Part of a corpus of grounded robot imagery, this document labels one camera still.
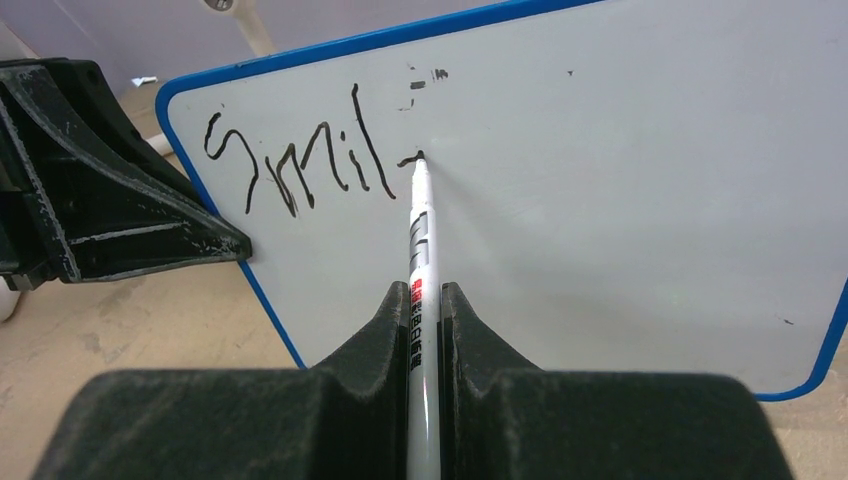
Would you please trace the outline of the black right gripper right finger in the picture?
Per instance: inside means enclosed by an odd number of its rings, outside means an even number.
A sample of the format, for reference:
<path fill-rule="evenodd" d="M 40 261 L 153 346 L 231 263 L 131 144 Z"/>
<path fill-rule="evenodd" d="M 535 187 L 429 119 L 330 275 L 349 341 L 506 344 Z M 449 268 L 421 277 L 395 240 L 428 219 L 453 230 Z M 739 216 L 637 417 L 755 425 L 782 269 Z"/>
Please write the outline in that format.
<path fill-rule="evenodd" d="M 710 374 L 549 371 L 442 288 L 450 479 L 788 479 L 762 408 Z"/>

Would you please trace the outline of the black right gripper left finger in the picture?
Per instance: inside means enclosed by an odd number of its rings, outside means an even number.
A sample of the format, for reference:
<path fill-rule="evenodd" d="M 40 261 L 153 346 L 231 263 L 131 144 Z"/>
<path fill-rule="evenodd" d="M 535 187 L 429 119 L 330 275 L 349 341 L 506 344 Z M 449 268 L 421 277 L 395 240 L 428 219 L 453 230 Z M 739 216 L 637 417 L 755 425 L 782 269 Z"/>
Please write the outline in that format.
<path fill-rule="evenodd" d="M 308 369 L 125 369 L 89 380 L 37 479 L 401 479 L 409 293 Z"/>

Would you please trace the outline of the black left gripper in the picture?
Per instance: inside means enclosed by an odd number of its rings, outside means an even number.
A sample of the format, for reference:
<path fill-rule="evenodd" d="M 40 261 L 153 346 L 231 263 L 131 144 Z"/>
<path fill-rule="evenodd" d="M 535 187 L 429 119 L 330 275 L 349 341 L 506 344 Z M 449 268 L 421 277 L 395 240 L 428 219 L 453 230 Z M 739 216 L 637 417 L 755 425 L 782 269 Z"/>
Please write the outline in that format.
<path fill-rule="evenodd" d="M 249 237 L 138 132 L 95 62 L 2 62 L 1 275 L 11 289 L 251 254 Z"/>

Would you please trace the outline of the white whiteboard marker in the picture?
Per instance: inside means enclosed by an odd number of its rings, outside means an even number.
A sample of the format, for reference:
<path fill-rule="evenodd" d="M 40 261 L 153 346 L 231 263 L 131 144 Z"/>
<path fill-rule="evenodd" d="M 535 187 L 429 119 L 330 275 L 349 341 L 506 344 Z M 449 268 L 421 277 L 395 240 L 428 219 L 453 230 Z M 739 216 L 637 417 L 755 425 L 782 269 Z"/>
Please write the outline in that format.
<path fill-rule="evenodd" d="M 408 322 L 408 421 L 406 477 L 439 479 L 442 474 L 438 323 L 441 318 L 436 216 L 425 154 L 412 163 Z"/>

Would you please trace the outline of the blue framed whiteboard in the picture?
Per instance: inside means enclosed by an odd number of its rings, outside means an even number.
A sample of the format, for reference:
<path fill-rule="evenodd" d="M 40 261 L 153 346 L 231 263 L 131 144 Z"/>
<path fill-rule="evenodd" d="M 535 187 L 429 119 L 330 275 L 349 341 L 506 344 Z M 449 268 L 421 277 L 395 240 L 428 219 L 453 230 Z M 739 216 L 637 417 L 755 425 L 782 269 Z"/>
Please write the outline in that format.
<path fill-rule="evenodd" d="M 187 75 L 156 100 L 299 366 L 439 277 L 551 370 L 824 380 L 847 325 L 843 1 L 514 1 Z"/>

